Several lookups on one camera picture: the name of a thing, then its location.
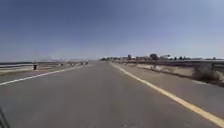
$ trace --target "guardrail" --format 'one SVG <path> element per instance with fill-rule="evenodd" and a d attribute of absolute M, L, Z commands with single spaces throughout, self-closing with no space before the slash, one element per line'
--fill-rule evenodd
<path fill-rule="evenodd" d="M 150 64 L 180 67 L 199 67 L 201 65 L 211 65 L 215 69 L 224 69 L 223 60 L 116 60 L 117 63 Z"/>
<path fill-rule="evenodd" d="M 59 67 L 59 66 L 74 66 L 74 65 L 86 65 L 86 61 L 78 62 L 1 62 L 0 70 L 14 70 L 18 68 L 32 67 L 33 70 L 37 70 L 37 67 Z"/>

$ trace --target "yellow edge line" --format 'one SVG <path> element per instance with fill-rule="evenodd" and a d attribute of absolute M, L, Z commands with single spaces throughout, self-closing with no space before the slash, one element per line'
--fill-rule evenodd
<path fill-rule="evenodd" d="M 145 81 L 143 79 L 140 79 L 139 77 L 137 77 L 137 76 L 135 76 L 135 75 L 125 71 L 124 69 L 122 69 L 122 68 L 120 68 L 120 67 L 118 67 L 118 66 L 116 66 L 114 64 L 111 64 L 111 65 L 113 67 L 119 69 L 120 71 L 122 71 L 126 75 L 128 75 L 128 76 L 130 76 L 130 77 L 132 77 L 132 78 L 134 78 L 134 79 L 136 79 L 136 80 L 138 80 L 138 81 L 140 81 L 140 82 L 150 86 L 151 88 L 153 88 L 156 91 L 164 94 L 165 96 L 173 99 L 174 101 L 176 101 L 179 104 L 183 105 L 184 107 L 190 109 L 191 111 L 201 115 L 205 119 L 208 119 L 208 120 L 212 121 L 213 123 L 215 123 L 216 125 L 220 126 L 221 128 L 224 128 L 224 120 L 222 118 L 219 118 L 219 117 L 217 117 L 217 116 L 215 116 L 215 115 L 213 115 L 213 114 L 211 114 L 209 112 L 206 112 L 205 110 L 203 110 L 203 109 L 201 109 L 201 108 L 199 108 L 199 107 L 197 107 L 197 106 L 195 106 L 195 105 L 193 105 L 191 103 L 188 103 L 187 101 L 185 101 L 185 100 L 175 96 L 174 94 L 172 94 L 170 92 L 165 91 L 164 89 L 161 89 L 161 88 L 159 88 L 159 87 L 157 87 L 157 86 L 155 86 L 155 85 L 153 85 L 153 84 L 151 84 L 151 83 L 149 83 L 149 82 L 147 82 L 147 81 Z"/>

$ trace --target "blue sky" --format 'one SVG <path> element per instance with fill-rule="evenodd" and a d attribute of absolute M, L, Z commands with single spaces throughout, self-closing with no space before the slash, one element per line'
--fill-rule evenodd
<path fill-rule="evenodd" d="M 223 0 L 0 0 L 0 61 L 224 58 Z"/>

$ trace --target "highway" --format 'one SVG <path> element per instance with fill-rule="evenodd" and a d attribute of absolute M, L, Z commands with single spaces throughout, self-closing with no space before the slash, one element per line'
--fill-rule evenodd
<path fill-rule="evenodd" d="M 221 87 L 106 62 L 0 76 L 11 128 L 220 128 L 223 99 Z"/>

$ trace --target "tree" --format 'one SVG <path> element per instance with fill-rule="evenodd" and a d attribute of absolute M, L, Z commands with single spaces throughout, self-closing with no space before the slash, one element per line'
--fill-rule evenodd
<path fill-rule="evenodd" d="M 128 54 L 128 60 L 131 60 L 131 55 L 130 54 Z"/>
<path fill-rule="evenodd" d="M 155 53 L 150 54 L 150 57 L 152 58 L 152 60 L 158 60 L 159 59 L 159 57 Z"/>

